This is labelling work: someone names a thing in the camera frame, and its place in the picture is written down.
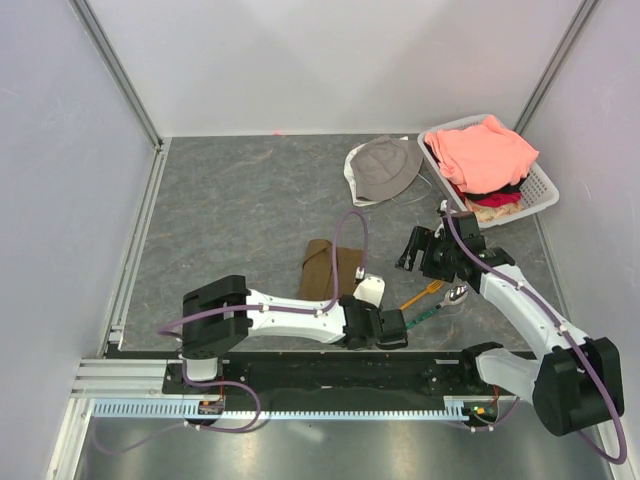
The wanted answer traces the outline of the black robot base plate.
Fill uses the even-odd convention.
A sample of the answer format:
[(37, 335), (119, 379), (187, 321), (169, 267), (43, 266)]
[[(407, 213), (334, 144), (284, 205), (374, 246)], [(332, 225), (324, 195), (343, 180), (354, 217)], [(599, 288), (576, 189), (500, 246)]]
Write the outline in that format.
[(508, 391), (474, 379), (459, 352), (231, 352), (221, 378), (242, 382), (257, 393), (294, 388), (372, 388), (429, 396), (505, 397)]

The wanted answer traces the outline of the brown cloth napkin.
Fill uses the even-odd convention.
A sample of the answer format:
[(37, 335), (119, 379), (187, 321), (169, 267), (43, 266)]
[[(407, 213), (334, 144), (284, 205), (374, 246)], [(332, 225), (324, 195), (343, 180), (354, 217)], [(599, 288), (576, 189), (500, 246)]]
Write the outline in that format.
[[(305, 301), (330, 300), (333, 297), (332, 243), (310, 240), (302, 263), (298, 298)], [(356, 268), (364, 258), (362, 249), (337, 248), (338, 297), (352, 295), (356, 288)]]

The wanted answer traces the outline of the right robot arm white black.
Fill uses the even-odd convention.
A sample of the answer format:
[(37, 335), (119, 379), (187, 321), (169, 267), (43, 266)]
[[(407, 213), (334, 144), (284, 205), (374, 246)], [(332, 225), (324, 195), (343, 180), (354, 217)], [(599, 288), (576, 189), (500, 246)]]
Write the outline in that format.
[(566, 320), (504, 249), (487, 247), (473, 213), (443, 215), (435, 230), (414, 227), (396, 266), (418, 269), (433, 280), (467, 283), (529, 346), (531, 359), (497, 343), (466, 349), (466, 362), (457, 371), (465, 391), (477, 394), (496, 385), (531, 404), (555, 436), (620, 421), (625, 405), (617, 347)]

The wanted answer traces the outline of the orange plastic fork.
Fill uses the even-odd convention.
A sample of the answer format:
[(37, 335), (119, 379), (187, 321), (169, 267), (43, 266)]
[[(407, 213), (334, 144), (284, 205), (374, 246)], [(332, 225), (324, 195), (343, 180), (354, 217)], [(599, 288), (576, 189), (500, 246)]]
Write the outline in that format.
[(409, 299), (405, 303), (403, 303), (399, 307), (399, 309), (401, 311), (404, 311), (404, 310), (408, 309), (409, 307), (411, 307), (412, 305), (414, 305), (415, 303), (417, 303), (419, 300), (421, 300), (425, 296), (437, 293), (443, 287), (444, 284), (445, 284), (445, 282), (442, 281), (442, 280), (433, 280), (433, 281), (431, 281), (422, 291), (420, 291), (418, 294), (413, 296), (411, 299)]

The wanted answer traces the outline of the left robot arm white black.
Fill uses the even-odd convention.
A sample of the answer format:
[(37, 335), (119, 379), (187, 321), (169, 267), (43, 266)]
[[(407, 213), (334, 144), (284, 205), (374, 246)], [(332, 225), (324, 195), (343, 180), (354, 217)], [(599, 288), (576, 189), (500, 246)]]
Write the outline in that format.
[(352, 295), (336, 300), (280, 298), (248, 289), (229, 275), (183, 297), (181, 325), (185, 382), (208, 393), (219, 382), (222, 358), (251, 337), (295, 337), (347, 350), (408, 346), (399, 309), (382, 310), (384, 280), (367, 276)]

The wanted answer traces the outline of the spoon with green handle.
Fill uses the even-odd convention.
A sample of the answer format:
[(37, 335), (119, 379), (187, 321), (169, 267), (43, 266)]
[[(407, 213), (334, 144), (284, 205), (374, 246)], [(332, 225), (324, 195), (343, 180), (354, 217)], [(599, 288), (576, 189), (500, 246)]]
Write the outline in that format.
[(408, 330), (411, 330), (412, 328), (416, 327), (417, 325), (419, 325), (423, 321), (425, 321), (425, 320), (429, 319), (430, 317), (434, 316), (440, 310), (442, 310), (444, 308), (447, 308), (447, 307), (456, 306), (456, 305), (461, 304), (467, 298), (468, 294), (469, 294), (469, 286), (468, 285), (459, 284), (459, 285), (456, 285), (454, 287), (451, 287), (447, 291), (447, 293), (445, 294), (443, 299), (438, 304), (436, 304), (435, 306), (433, 306), (429, 310), (419, 314), (414, 319), (410, 320), (407, 323), (406, 328)]

